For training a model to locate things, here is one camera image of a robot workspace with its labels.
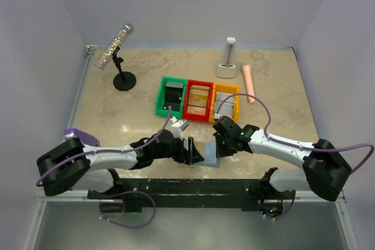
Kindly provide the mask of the gold credit card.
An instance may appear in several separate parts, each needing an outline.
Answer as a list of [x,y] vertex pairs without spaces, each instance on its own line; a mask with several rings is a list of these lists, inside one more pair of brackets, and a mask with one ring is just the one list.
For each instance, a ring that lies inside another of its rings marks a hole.
[[206,115],[206,108],[189,105],[186,112],[194,115]]
[[195,142],[195,148],[202,157],[205,157],[205,144],[205,142]]

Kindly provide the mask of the teal leather card holder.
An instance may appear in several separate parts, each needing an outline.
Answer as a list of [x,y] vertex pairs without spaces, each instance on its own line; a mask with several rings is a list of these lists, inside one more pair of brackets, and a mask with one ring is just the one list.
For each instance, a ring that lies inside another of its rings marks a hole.
[[220,160],[216,157],[216,144],[215,142],[205,142],[205,157],[204,161],[197,163],[200,166],[219,167]]

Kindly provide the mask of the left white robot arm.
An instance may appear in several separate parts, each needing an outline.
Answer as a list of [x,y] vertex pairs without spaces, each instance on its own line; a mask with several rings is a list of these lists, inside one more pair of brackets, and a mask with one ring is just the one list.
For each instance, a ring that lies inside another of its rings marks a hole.
[[164,158],[183,165],[204,160],[192,137],[178,137],[167,129],[114,148],[90,146],[73,137],[37,159],[40,177],[36,186],[43,188],[49,197],[68,190],[86,189],[116,198],[122,185],[115,179],[113,170],[139,170]]

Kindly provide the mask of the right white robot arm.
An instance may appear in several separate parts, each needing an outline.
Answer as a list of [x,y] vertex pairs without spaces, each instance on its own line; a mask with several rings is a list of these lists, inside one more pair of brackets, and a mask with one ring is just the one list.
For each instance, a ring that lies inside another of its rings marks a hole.
[[267,135],[257,126],[241,128],[227,116],[215,121],[213,128],[217,144],[229,155],[242,151],[257,153],[297,167],[296,170],[273,171],[261,184],[266,198],[275,198],[287,190],[311,190],[324,200],[336,201],[352,173],[348,162],[324,139],[311,143]]

